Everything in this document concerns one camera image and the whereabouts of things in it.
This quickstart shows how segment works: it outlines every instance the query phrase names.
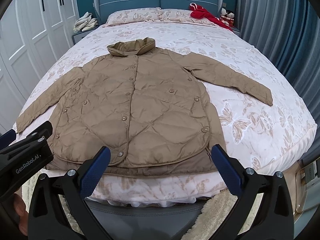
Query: finger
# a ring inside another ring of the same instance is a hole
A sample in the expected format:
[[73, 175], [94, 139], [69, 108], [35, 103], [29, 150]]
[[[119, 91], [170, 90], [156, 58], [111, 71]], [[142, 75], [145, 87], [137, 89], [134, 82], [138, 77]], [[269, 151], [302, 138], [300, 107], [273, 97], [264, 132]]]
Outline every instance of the finger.
[[13, 206], [14, 210], [19, 216], [24, 215], [24, 212], [26, 211], [26, 204], [23, 199], [17, 194], [14, 194]]
[[19, 223], [19, 230], [25, 236], [28, 235], [28, 216], [29, 216], [28, 212], [25, 211], [23, 216], [21, 216], [20, 223]]

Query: mattress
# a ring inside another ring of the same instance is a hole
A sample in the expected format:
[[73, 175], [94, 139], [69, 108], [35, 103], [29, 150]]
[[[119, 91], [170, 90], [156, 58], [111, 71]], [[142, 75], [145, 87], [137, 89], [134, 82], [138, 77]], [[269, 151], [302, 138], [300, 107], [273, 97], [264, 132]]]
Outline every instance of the mattress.
[[[316, 134], [316, 123], [284, 76], [254, 46], [218, 26], [175, 22], [137, 22], [102, 28], [88, 34], [72, 47], [41, 79], [23, 107], [23, 112], [55, 80], [73, 67], [108, 54], [107, 46], [118, 41], [150, 37], [156, 46], [180, 54], [190, 52], [212, 57], [270, 88], [273, 106], [267, 106], [233, 88], [203, 82], [217, 108], [229, 156], [244, 167], [272, 175], [283, 171], [306, 152]], [[48, 120], [55, 106], [32, 122], [17, 140]], [[49, 176], [65, 171], [42, 170]], [[126, 178], [103, 175], [90, 197], [111, 204], [132, 206], [193, 203], [226, 188], [218, 172], [166, 178]]]

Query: jacket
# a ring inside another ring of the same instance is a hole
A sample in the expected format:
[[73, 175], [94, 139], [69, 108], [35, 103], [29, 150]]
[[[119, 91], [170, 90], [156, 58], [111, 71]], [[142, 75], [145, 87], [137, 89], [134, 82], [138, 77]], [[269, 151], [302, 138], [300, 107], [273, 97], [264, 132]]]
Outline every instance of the jacket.
[[106, 173], [171, 176], [216, 171], [211, 147], [225, 141], [217, 110], [197, 79], [235, 87], [271, 106], [271, 91], [203, 55], [156, 47], [154, 39], [118, 42], [110, 54], [74, 67], [17, 119], [22, 132], [57, 103], [49, 121], [54, 160], [66, 171], [109, 147]]

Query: pillow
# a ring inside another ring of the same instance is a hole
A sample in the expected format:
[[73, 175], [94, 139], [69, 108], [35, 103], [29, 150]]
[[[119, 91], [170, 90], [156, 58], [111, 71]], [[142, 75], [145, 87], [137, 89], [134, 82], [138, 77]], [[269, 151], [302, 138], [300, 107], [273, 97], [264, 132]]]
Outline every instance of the pillow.
[[181, 9], [162, 9], [159, 15], [161, 21], [170, 22], [186, 22], [186, 23], [198, 23], [204, 25], [215, 25], [213, 22], [209, 21], [207, 18], [195, 19], [190, 16], [192, 11], [181, 10]]
[[159, 20], [161, 8], [139, 8], [117, 11], [109, 15], [105, 26]]

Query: red garment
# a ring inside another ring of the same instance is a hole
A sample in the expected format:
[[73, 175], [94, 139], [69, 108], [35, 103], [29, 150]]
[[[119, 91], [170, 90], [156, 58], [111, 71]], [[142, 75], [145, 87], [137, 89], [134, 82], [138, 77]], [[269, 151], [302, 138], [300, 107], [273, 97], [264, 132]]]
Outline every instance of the red garment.
[[197, 5], [195, 3], [190, 3], [190, 10], [193, 11], [190, 14], [191, 17], [196, 18], [196, 19], [207, 18], [209, 21], [215, 23], [216, 25], [219, 25], [222, 28], [225, 28], [225, 29], [228, 29], [229, 31], [232, 31], [232, 29], [228, 25], [225, 25], [218, 18], [214, 17], [210, 12], [208, 12], [202, 6]]

